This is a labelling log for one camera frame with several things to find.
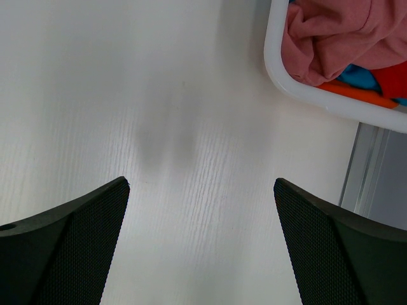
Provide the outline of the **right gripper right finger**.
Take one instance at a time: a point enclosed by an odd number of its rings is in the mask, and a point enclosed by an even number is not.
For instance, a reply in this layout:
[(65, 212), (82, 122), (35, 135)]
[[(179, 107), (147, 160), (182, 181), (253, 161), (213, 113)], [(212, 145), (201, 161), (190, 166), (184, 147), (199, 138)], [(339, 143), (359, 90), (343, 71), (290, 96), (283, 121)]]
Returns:
[(283, 178), (273, 191), (302, 304), (406, 304), (406, 231)]

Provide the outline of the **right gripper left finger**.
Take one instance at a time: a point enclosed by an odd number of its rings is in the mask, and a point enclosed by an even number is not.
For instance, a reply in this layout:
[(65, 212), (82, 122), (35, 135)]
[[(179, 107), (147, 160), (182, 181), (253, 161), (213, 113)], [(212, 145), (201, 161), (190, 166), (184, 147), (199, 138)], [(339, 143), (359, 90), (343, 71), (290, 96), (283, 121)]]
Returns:
[(118, 177), (1, 226), (1, 304), (99, 304), (127, 208)]

